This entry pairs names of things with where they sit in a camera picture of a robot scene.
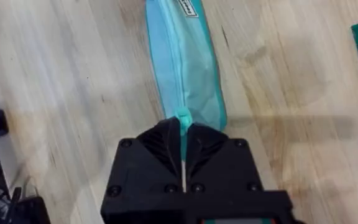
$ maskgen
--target zipper pull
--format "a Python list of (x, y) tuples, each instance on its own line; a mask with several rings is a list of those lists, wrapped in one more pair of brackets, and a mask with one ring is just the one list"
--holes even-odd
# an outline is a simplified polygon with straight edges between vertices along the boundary
[(193, 124), (190, 110), (187, 107), (178, 108), (175, 116), (180, 121), (180, 136), (184, 136), (189, 127)]

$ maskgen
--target zipper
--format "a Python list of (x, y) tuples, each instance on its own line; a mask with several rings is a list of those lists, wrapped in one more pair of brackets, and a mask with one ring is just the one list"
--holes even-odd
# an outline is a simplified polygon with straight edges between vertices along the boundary
[(183, 87), (183, 74), (182, 74), (182, 67), (183, 67), (183, 60), (180, 53), (180, 47), (177, 44), (178, 43), (178, 35), (175, 30), (175, 23), (173, 22), (172, 16), (170, 14), (172, 13), (172, 10), (169, 6), (170, 1), (158, 1), (160, 3), (160, 7), (164, 8), (165, 10), (162, 10), (163, 16), (165, 17), (165, 20), (169, 23), (171, 23), (171, 28), (168, 30), (169, 26), (165, 24), (165, 28), (168, 31), (167, 34), (169, 36), (168, 42), (171, 46), (171, 59), (177, 58), (180, 62), (179, 65), (172, 63), (174, 67), (174, 78), (175, 78), (175, 89), (177, 91), (177, 96), (179, 97), (179, 102), (181, 105), (179, 105), (179, 108), (183, 108), (186, 105), (186, 99), (184, 95), (184, 87)]

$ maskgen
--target black 3d-printed part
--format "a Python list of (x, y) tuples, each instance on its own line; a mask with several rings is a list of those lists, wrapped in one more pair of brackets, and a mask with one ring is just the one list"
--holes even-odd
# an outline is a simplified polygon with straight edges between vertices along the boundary
[(285, 191), (263, 190), (246, 140), (190, 126), (186, 192), (180, 143), (176, 118), (120, 142), (101, 207), (106, 224), (200, 224), (228, 218), (301, 223), (294, 219)]

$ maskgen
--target wood grain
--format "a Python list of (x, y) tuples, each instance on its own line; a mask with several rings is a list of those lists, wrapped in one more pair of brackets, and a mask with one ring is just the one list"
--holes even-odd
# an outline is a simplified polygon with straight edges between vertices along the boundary
[[(230, 137), (307, 223), (358, 223), (353, 0), (204, 0)], [(117, 142), (163, 119), (144, 0), (0, 0), (0, 139), (9, 185), (52, 223), (101, 223)]]

